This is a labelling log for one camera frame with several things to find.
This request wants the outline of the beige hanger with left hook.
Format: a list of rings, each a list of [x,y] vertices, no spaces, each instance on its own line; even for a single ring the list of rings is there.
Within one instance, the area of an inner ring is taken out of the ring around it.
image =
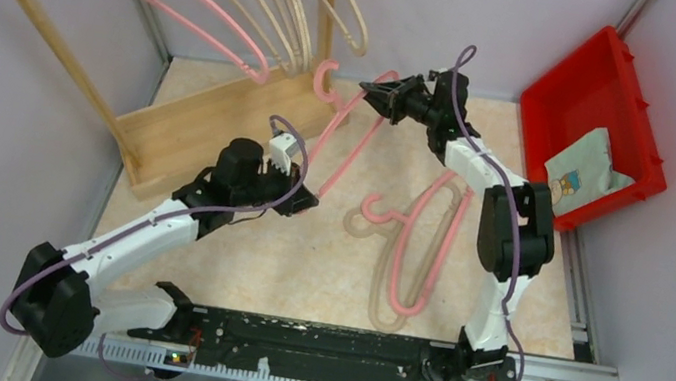
[[[439,192],[446,191],[451,200],[425,248],[422,261],[401,295],[403,260],[417,220]],[[413,199],[406,211],[384,215],[371,212],[371,204],[379,199],[371,194],[359,207],[349,210],[343,218],[344,230],[356,239],[379,235],[385,240],[372,271],[367,315],[371,326],[381,333],[396,333],[407,321],[418,316],[433,296],[441,269],[450,254],[464,213],[471,204],[473,193],[460,190],[450,180],[437,182]]]

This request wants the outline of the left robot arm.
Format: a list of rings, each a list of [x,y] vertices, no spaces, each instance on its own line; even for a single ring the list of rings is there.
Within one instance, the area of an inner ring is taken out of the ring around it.
[[[70,354],[90,337],[124,332],[138,339],[187,342],[198,332],[193,303],[160,281],[144,290],[110,285],[175,248],[230,225],[240,213],[293,216],[316,207],[305,184],[305,145],[288,133],[268,145],[232,140],[216,164],[137,220],[79,244],[50,242],[28,252],[14,290],[2,304],[3,328],[33,339],[49,358]]]

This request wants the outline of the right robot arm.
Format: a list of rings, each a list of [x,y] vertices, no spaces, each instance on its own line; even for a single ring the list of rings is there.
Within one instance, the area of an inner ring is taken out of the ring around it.
[[[555,251],[550,188],[509,170],[468,123],[468,82],[445,70],[360,85],[364,100],[390,124],[406,118],[422,124],[429,150],[481,196],[476,250],[487,278],[452,356],[429,363],[443,381],[506,376],[517,305]]]

